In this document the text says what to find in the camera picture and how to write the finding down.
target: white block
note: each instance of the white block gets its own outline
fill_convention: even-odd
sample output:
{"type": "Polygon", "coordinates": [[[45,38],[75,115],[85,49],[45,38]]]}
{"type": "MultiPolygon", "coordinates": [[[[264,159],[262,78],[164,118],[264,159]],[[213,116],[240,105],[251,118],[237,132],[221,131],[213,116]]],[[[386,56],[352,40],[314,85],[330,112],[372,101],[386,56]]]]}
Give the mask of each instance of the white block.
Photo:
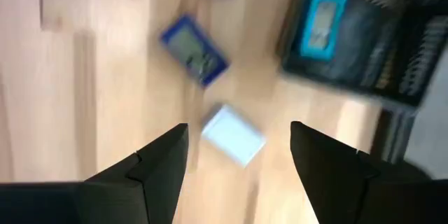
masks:
{"type": "Polygon", "coordinates": [[[202,136],[244,167],[266,142],[254,126],[228,105],[222,106],[206,123],[202,136]]]}

